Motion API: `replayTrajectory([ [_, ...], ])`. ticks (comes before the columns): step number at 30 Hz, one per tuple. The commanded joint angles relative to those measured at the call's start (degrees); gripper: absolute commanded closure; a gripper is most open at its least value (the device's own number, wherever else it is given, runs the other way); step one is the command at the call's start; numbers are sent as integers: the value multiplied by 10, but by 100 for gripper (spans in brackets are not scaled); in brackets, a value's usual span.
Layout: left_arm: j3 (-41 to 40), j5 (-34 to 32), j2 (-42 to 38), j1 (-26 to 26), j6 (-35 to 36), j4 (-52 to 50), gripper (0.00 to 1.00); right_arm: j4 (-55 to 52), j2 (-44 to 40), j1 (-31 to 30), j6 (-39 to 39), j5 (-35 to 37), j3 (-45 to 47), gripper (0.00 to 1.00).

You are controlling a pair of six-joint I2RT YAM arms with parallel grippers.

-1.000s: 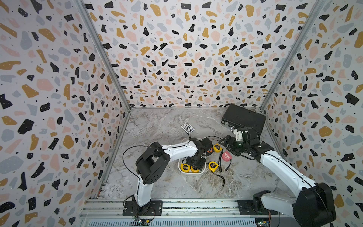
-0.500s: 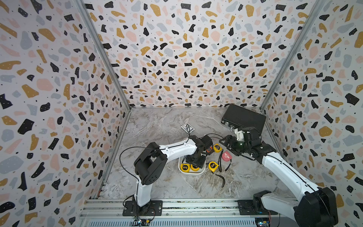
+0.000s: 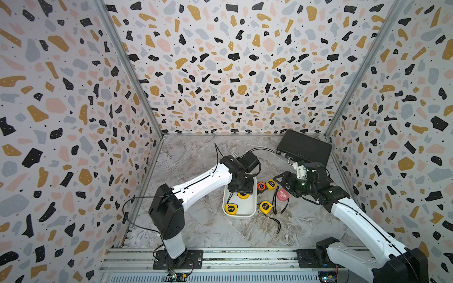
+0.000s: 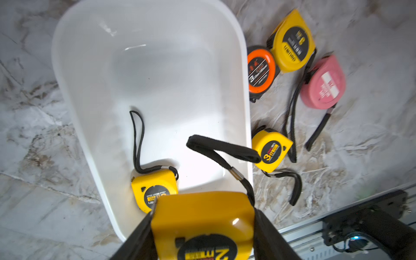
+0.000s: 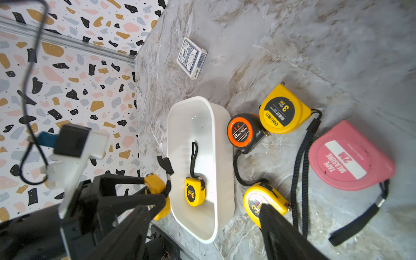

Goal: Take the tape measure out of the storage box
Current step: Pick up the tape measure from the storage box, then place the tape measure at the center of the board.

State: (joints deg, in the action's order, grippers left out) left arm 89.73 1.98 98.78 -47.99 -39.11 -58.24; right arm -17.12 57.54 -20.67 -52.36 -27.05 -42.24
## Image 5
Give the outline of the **black orange tape measure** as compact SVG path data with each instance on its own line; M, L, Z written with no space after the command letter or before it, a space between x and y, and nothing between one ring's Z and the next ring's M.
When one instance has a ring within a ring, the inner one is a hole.
M227 137L242 154L250 153L269 132L257 115L240 113L232 117L227 126Z

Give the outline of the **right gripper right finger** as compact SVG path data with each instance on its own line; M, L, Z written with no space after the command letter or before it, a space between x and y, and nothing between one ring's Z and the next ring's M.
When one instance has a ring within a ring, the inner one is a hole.
M271 205L263 204L259 217L269 260L327 259Z

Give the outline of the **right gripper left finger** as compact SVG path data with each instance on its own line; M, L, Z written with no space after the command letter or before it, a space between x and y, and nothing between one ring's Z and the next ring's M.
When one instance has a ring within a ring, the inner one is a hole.
M150 212L145 206L136 207L121 224L98 243L86 260L141 260L150 224Z

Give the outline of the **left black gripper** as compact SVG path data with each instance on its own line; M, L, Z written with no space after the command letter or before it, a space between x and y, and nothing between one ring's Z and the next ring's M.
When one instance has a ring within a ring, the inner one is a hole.
M145 178L103 174L79 184L64 218L54 205L1 223L1 259L83 260L126 210L153 206L154 217L166 206L163 194L104 196L117 195L121 184L144 185Z

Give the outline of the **yellow tape measure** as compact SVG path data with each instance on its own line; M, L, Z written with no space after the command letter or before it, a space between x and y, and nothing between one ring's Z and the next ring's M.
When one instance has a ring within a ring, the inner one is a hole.
M192 207L202 205L206 197L205 181L200 177L187 177L185 179L185 197Z
M261 124L272 134L296 130L311 114L312 110L283 84L274 88L259 110Z
M258 182L244 194L244 208L251 220L261 229L260 211L263 205L271 205L282 216L291 210L290 203L266 182Z
M171 202L169 193L171 191L171 178L170 175L167 176L167 182L165 183L158 175L156 174L148 174L144 178L145 186L146 186L146 194L164 194L166 197L166 205L165 207L160 210L158 214L154 217L155 221L158 221L164 217L166 217L171 211Z

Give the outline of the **white plastic storage box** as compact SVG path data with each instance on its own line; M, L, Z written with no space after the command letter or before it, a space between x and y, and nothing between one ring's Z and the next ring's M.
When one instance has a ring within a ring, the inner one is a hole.
M215 240L235 212L233 146L226 134L230 119L224 107L201 96L174 104L167 119L167 156L174 170L171 212L204 244ZM185 197L193 142L198 145L195 174L206 184L205 201L197 207L190 206Z

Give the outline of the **pink tape measure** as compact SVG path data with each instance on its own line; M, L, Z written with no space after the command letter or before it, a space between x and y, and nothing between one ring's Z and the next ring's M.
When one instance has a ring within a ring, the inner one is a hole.
M317 176L339 190L363 190L395 174L394 162L347 120L319 137L308 159Z

